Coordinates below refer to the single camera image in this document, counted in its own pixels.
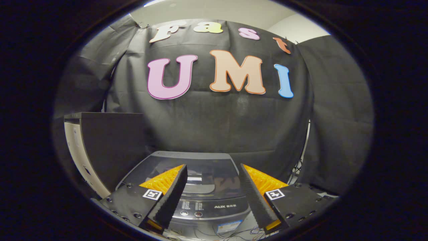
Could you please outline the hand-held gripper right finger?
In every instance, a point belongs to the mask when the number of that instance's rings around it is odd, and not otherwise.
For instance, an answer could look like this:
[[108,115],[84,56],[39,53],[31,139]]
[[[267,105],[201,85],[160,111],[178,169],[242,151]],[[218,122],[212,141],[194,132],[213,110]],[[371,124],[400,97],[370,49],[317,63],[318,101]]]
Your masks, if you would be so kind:
[[309,227],[335,203],[308,184],[288,185],[255,168],[240,165],[240,185],[258,227],[266,235],[288,235]]

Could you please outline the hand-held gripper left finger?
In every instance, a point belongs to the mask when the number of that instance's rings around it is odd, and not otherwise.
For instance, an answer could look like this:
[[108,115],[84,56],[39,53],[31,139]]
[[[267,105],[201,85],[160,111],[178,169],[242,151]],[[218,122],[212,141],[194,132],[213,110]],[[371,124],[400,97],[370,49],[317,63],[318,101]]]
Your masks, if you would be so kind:
[[100,204],[138,229],[162,234],[169,227],[188,181],[187,169],[182,164],[143,183],[127,183]]

